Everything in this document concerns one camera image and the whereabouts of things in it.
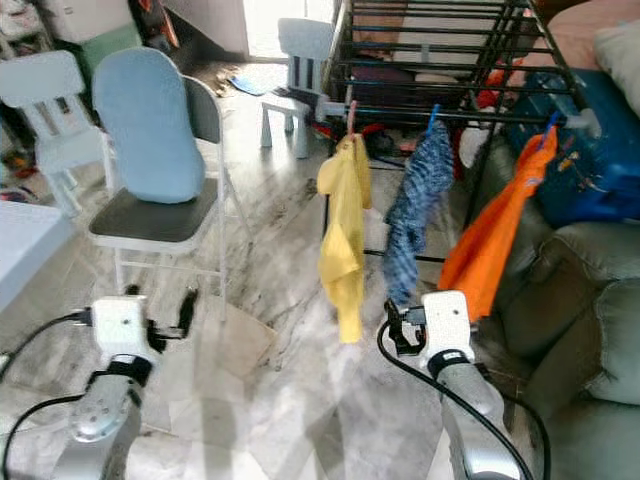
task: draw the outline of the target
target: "black cable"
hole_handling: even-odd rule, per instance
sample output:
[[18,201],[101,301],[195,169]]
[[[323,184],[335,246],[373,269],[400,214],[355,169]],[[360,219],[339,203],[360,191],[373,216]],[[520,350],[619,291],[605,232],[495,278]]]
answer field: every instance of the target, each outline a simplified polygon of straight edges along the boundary
[[543,469],[542,469],[542,478],[543,480],[551,479],[551,440],[549,439],[549,432],[547,432],[546,427],[544,426],[544,422],[542,418],[535,411],[535,409],[529,405],[524,400],[520,400],[519,398],[512,397],[509,394],[504,392],[500,392],[500,394],[507,399],[508,401],[515,403],[516,405],[520,405],[524,408],[527,413],[533,418],[533,421],[538,426],[538,430],[540,431],[540,436],[542,437],[542,458],[543,458]]
[[25,339],[24,342],[22,342],[18,346],[18,348],[16,348],[13,352],[7,354],[9,357],[8,360],[5,362],[4,365],[0,366],[0,383],[2,383],[2,381],[4,380],[4,377],[7,374],[9,367],[11,367],[11,365],[15,362],[18,355],[20,355],[20,353],[27,347],[27,345],[29,345],[42,332],[44,332],[45,330],[48,330],[49,328],[55,325],[59,325],[61,323],[82,322],[85,325],[89,325],[90,321],[91,321],[90,310],[84,309],[80,312],[74,312],[74,313],[70,313],[69,315],[65,315],[63,317],[58,317],[56,319],[53,319],[45,323],[41,327],[38,327],[36,330],[34,330],[29,334],[29,336]]
[[435,380],[428,377],[421,371],[416,370],[415,368],[407,365],[404,362],[401,362],[400,360],[398,360],[397,358],[395,358],[393,355],[389,353],[389,351],[384,347],[384,344],[382,341],[384,338],[384,333],[388,328],[389,328],[389,320],[384,322],[384,324],[380,328],[380,331],[378,332],[378,349],[380,350],[380,353],[382,353],[384,358],[386,358],[389,362],[393,363],[395,366],[397,366],[401,370],[422,380],[429,386],[435,388],[438,392],[442,393],[443,395],[446,395],[455,403],[457,403],[463,410],[469,413],[474,419],[476,419],[487,430],[489,430],[496,437],[496,439],[498,439],[498,441],[504,446],[504,448],[507,449],[509,454],[513,456],[514,460],[518,464],[518,468],[524,475],[525,480],[535,480],[533,477],[533,474],[531,473],[531,470],[529,470],[529,467],[527,466],[526,462],[522,458],[522,455],[520,455],[520,452],[518,452],[516,447],[513,446],[513,444],[509,441],[509,439],[500,430],[498,430],[498,428],[493,423],[491,423],[491,421],[487,420],[484,417],[484,415],[482,415],[475,408],[473,408],[473,406],[471,406],[464,398],[459,396],[457,393],[448,389],[444,385],[436,382]]
[[82,397],[83,395],[70,395],[68,397],[60,397],[47,400],[31,407],[29,410],[20,415],[20,418],[18,418],[16,423],[11,428],[9,435],[7,435],[7,441],[5,442],[4,446],[4,454],[2,455],[2,477],[5,480],[9,480],[9,449],[11,448],[11,442],[13,441],[13,437],[15,437],[16,433],[18,432],[18,428],[20,428],[20,425],[22,425],[22,423],[31,415],[39,410],[42,410],[43,408],[51,407],[53,405],[59,405],[61,403],[75,402],[77,400],[80,400]]

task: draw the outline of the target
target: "sofa cushion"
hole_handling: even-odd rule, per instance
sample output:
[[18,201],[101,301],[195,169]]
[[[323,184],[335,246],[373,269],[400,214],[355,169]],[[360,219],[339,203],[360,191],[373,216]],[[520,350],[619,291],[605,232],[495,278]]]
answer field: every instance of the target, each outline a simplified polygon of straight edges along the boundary
[[506,308],[501,309],[510,350],[524,357],[539,357],[589,307],[597,287],[570,262],[556,265],[544,282],[526,279]]
[[[473,211],[474,217],[477,217],[491,199],[498,195],[511,181],[516,160],[516,153],[511,148],[511,145],[507,143],[506,138],[502,135],[496,135],[491,142],[489,157],[480,179],[480,191]],[[471,182],[477,178],[479,167],[480,162],[475,162],[471,175],[465,177],[465,180],[468,180],[467,188],[473,187]]]
[[593,308],[586,308],[546,353],[529,378],[525,399],[544,419],[565,407],[603,373],[602,335]]
[[545,421],[554,480],[636,480],[640,409],[580,400]]
[[544,281],[563,259],[596,283],[640,277],[640,226],[584,222],[560,228],[542,246],[531,280]]
[[640,405],[640,279],[609,284],[595,311],[603,371],[589,392],[600,399]]

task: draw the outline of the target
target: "orange cloth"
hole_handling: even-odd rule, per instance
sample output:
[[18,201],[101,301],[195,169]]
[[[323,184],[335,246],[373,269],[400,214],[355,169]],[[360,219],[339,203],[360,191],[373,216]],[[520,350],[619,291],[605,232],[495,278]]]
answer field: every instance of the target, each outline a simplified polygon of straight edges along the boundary
[[511,183],[464,232],[444,263],[438,288],[464,292],[471,322],[491,313],[525,201],[544,180],[547,164],[556,155],[556,128],[538,149],[542,137],[536,135],[527,142]]

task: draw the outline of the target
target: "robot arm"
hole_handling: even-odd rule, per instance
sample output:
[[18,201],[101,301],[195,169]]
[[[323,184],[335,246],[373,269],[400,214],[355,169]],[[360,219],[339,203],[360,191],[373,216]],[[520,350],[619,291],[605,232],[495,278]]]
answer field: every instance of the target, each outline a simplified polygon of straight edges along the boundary
[[[422,297],[422,307],[403,314],[388,302],[389,335],[398,355],[421,355],[431,377],[469,403],[508,438],[500,393],[473,365],[471,329],[464,294],[436,292]],[[417,345],[402,335],[402,323],[419,327]],[[513,455],[478,420],[442,396],[442,419],[450,438],[450,463],[456,480],[519,480]]]
[[144,388],[166,340],[188,335],[197,290],[189,291],[177,327],[158,329],[145,317],[145,297],[106,297],[91,308],[97,344],[108,368],[94,372],[71,415],[71,438],[54,480],[124,478],[129,449],[138,436]]

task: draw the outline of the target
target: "drying rack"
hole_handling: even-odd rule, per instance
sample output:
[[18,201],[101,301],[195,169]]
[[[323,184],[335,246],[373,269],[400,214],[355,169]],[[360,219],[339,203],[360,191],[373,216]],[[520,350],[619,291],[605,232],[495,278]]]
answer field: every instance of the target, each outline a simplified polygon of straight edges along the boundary
[[[481,19],[485,23],[492,22],[488,29],[480,28],[447,28],[447,27],[412,27],[376,25],[376,18],[393,16],[416,17],[429,19]],[[367,25],[357,25],[354,19],[368,17]],[[406,62],[389,61],[387,59],[366,58],[362,51],[383,50],[386,52],[422,52],[425,45],[400,42],[371,42],[354,40],[354,32],[414,32],[427,34],[446,34],[449,36],[482,35],[482,45],[465,45],[464,41],[450,44],[429,44],[428,53],[475,54],[474,62]],[[524,41],[533,45],[536,39],[544,38],[544,48],[523,45]],[[547,54],[553,61],[551,66],[526,66],[514,63],[514,59],[527,54]],[[447,71],[458,73],[458,83],[441,82],[385,82],[358,80],[352,74],[355,67],[393,68],[405,70],[434,71],[442,74]],[[503,75],[497,86],[487,87],[485,83],[494,70],[506,72],[548,72],[559,75],[564,88],[530,88],[512,86],[508,83],[509,75]],[[357,107],[358,123],[383,123],[385,127],[426,127],[432,113],[439,120],[446,121],[454,127],[474,127],[469,121],[477,121],[482,128],[489,128],[489,136],[479,156],[476,157],[477,170],[469,198],[469,205],[464,220],[466,228],[473,218],[475,203],[479,194],[479,183],[482,179],[490,145],[497,131],[498,124],[538,125],[542,131],[550,123],[551,115],[540,117],[523,117],[503,111],[508,103],[509,94],[526,95],[530,93],[547,93],[569,95],[581,114],[576,117],[557,117],[556,125],[566,128],[587,128],[593,136],[600,135],[600,127],[593,111],[589,108],[580,92],[569,67],[560,53],[553,37],[541,21],[536,5],[531,0],[503,1],[456,1],[447,0],[344,0],[337,16],[336,30],[331,46],[329,59],[325,67],[324,91],[331,92],[331,98],[343,101],[322,102],[321,117],[331,124],[332,138],[340,138],[345,132],[346,116],[351,100],[357,98],[358,89],[367,89],[367,102],[359,102]],[[451,95],[456,98],[454,105],[434,108],[436,101],[430,105],[421,102],[403,102],[389,104],[372,99],[385,99],[388,89],[404,91],[409,98],[419,98],[424,93],[434,93],[434,97]],[[477,108],[476,96],[483,90],[499,92],[494,112],[482,112]],[[324,232],[328,221],[328,197],[325,203]],[[366,249],[365,254],[383,255],[380,250]],[[442,263],[443,258],[418,255],[419,261]]]

